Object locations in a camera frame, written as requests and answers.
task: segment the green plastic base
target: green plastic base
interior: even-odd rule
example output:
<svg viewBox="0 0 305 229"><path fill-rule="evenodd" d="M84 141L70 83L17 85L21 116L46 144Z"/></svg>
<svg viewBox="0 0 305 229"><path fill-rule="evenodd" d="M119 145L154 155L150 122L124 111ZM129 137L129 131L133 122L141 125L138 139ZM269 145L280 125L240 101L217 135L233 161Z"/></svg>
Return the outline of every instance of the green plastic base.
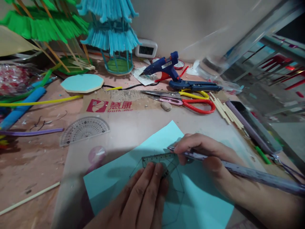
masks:
<svg viewBox="0 0 305 229"><path fill-rule="evenodd" d="M73 58L73 56L68 56L68 58L66 58L65 56L63 56L62 58L60 58L61 61L67 66L67 68L70 70L70 72L67 72L67 70L63 67L60 66L57 70L59 70L60 72L66 74L66 75L78 75L78 74L85 74L87 73L88 69L81 70L80 68L69 68L69 66L76 66L74 64L69 63L69 60L75 61L75 59ZM81 60L83 60L85 63L88 63L88 60L86 58L80 58Z"/></svg>
<svg viewBox="0 0 305 229"><path fill-rule="evenodd" d="M108 70L113 72L113 73L125 73L128 72L132 66L132 63L129 62L129 66L127 66L127 61L123 59L117 59L117 64L118 64L118 69L117 66L115 65L115 60L110 60L107 62L108 65Z"/></svg>

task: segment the light blue paper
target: light blue paper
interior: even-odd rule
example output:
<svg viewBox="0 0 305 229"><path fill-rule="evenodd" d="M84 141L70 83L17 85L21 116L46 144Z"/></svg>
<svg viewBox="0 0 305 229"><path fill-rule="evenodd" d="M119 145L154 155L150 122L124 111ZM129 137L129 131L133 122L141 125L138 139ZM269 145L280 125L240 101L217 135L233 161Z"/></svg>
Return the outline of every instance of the light blue paper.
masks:
<svg viewBox="0 0 305 229"><path fill-rule="evenodd" d="M94 214L106 207L124 185L142 167L141 158L167 153L183 133L171 121L141 145L118 159L94 170L84 177ZM163 213L163 228L224 229L234 205L215 188L201 162L178 165L168 178L170 189Z"/></svg>

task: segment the hand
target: hand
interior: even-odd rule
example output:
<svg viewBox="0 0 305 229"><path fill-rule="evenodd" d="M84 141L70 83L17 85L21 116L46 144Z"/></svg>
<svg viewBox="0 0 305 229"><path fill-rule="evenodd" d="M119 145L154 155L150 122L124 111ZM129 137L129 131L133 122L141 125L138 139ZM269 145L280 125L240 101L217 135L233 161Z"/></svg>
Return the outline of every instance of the hand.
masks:
<svg viewBox="0 0 305 229"><path fill-rule="evenodd" d="M209 172L215 186L228 199L248 208L255 201L255 196L263 189L257 182L231 174L222 164L221 160L245 166L236 152L224 144L202 134L186 134L180 142L176 143L174 153L178 154L182 165L186 164L183 152L194 149L197 153L208 156L203 166Z"/></svg>
<svg viewBox="0 0 305 229"><path fill-rule="evenodd" d="M160 229L168 191L168 181L161 180L162 173L161 163L148 163L85 228Z"/></svg>

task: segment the red-handled scissors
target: red-handled scissors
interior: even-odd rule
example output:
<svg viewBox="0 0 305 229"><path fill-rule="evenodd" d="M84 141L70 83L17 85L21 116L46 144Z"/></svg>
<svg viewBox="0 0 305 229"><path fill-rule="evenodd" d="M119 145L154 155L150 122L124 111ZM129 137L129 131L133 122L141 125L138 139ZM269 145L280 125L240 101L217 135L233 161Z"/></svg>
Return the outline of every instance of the red-handled scissors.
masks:
<svg viewBox="0 0 305 229"><path fill-rule="evenodd" d="M185 107L187 107L197 113L200 113L200 114L211 114L215 111L215 108L216 108L214 103L207 99L192 99L192 100L182 99L179 92L158 92L158 91L141 91L141 92L145 93L145 94L157 96L157 97L159 97L159 99L157 99L159 101L165 101L165 99L179 100L182 103L176 103L176 102L173 103L172 102L171 104L174 104L177 106L184 105ZM190 103L206 103L211 106L211 110L209 110L209 111L201 110L199 108L192 106Z"/></svg>

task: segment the plastic bag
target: plastic bag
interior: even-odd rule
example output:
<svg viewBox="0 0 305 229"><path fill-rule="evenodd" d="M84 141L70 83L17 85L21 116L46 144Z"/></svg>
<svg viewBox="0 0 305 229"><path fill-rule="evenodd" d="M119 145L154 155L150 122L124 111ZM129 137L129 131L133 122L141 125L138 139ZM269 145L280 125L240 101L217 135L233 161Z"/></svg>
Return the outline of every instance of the plastic bag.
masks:
<svg viewBox="0 0 305 229"><path fill-rule="evenodd" d="M43 78L41 73L31 64L0 65L0 96L21 95L30 91L31 85Z"/></svg>

